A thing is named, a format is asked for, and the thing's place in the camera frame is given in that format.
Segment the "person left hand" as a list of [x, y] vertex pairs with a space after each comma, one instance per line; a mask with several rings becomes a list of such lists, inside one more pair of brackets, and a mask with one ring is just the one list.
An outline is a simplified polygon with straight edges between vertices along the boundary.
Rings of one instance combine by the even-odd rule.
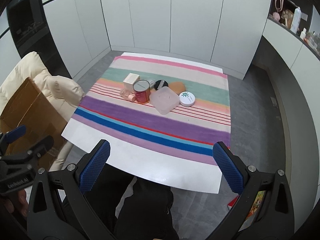
[[3, 204], [9, 213], [19, 211], [23, 217], [27, 217], [28, 202], [27, 193], [25, 189], [9, 194], [4, 200]]

